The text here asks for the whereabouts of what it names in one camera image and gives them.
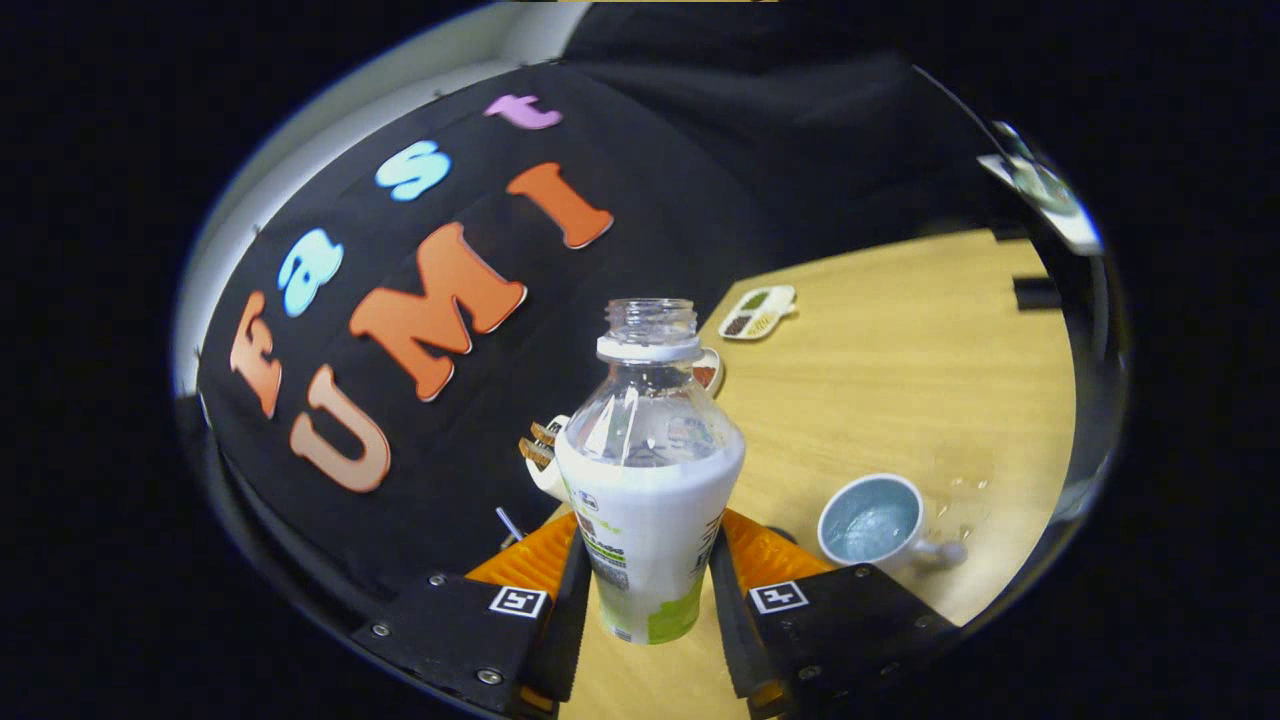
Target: mug handle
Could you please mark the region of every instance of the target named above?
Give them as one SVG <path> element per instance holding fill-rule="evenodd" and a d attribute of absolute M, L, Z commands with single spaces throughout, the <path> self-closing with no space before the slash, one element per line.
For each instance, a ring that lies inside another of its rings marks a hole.
<path fill-rule="evenodd" d="M 960 565 L 969 557 L 969 551 L 965 546 L 957 542 L 945 542 L 941 544 L 934 544 L 925 541 L 915 541 L 911 550 L 918 555 L 923 556 L 943 568 L 955 568 Z"/>

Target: screw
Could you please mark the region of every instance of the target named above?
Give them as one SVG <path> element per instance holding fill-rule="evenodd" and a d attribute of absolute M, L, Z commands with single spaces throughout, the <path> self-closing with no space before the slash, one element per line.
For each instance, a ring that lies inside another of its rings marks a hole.
<path fill-rule="evenodd" d="M 488 667 L 481 667 L 480 670 L 476 670 L 476 679 L 486 685 L 500 685 L 502 673 L 497 670 L 490 670 Z"/>

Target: plastic bottle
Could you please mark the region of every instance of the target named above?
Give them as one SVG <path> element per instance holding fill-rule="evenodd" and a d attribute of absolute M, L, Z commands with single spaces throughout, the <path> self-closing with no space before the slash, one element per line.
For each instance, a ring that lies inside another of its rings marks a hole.
<path fill-rule="evenodd" d="M 692 375 L 692 302 L 613 300 L 596 356 L 609 375 L 556 460 L 586 541 L 605 629 L 658 644 L 698 620 L 707 560 L 742 469 L 742 433 Z"/>

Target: white mug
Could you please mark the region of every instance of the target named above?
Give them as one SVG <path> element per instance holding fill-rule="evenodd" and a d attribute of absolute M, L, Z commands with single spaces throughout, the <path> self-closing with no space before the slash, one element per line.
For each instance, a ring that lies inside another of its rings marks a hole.
<path fill-rule="evenodd" d="M 818 518 L 818 544 L 837 565 L 872 562 L 896 570 L 913 561 L 954 568 L 968 551 L 957 542 L 933 544 L 924 536 L 924 498 L 910 480 L 865 475 L 840 488 Z"/>

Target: foam letter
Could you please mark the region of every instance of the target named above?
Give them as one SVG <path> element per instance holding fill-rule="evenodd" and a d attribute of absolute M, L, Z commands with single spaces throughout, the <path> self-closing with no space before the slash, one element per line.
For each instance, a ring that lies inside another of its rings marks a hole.
<path fill-rule="evenodd" d="M 436 152 L 434 142 L 420 140 L 383 163 L 374 181 L 392 188 L 392 200 L 408 202 L 444 179 L 449 174 L 449 156 Z"/>
<path fill-rule="evenodd" d="M 333 482 L 351 492 L 369 492 L 381 484 L 392 468 L 392 447 L 369 415 L 365 415 L 338 386 L 333 384 L 333 368 L 321 365 L 307 388 L 307 402 L 316 410 L 326 410 L 365 446 L 360 460 L 346 457 L 325 442 L 311 424 L 311 416 L 298 413 L 289 433 L 289 448 L 306 457 Z"/>
<path fill-rule="evenodd" d="M 417 246 L 422 296 L 374 288 L 351 314 L 351 334 L 371 336 L 417 383 L 417 397 L 435 400 L 453 378 L 453 361 L 428 354 L 419 342 L 471 352 L 471 336 L 458 304 L 471 311 L 471 328 L 492 333 L 525 301 L 529 290 L 507 282 L 471 250 L 462 225 L 449 223 Z"/>
<path fill-rule="evenodd" d="M 315 300 L 320 286 L 329 282 L 342 265 L 342 246 L 316 228 L 293 245 L 284 258 L 276 286 L 284 291 L 284 313 L 297 318 Z"/>
<path fill-rule="evenodd" d="M 538 110 L 530 108 L 534 102 L 538 102 L 538 97 L 534 95 L 526 95 L 524 97 L 503 95 L 502 97 L 494 100 L 493 105 L 489 105 L 489 109 L 485 110 L 484 114 L 502 115 L 511 124 L 525 129 L 549 128 L 561 122 L 563 115 L 561 115 L 557 110 L 539 113 Z"/>
<path fill-rule="evenodd" d="M 507 192 L 526 195 L 564 231 L 564 245 L 581 250 L 613 225 L 608 210 L 591 208 L 559 177 L 557 163 L 534 165 L 507 184 Z"/>
<path fill-rule="evenodd" d="M 259 318 L 265 306 L 266 296 L 261 291 L 253 291 L 248 296 L 236 340 L 232 341 L 230 360 L 232 372 L 244 378 L 262 404 L 262 414 L 271 418 L 275 415 L 275 398 L 280 395 L 283 369 L 279 360 L 266 359 L 271 352 L 271 331 Z"/>

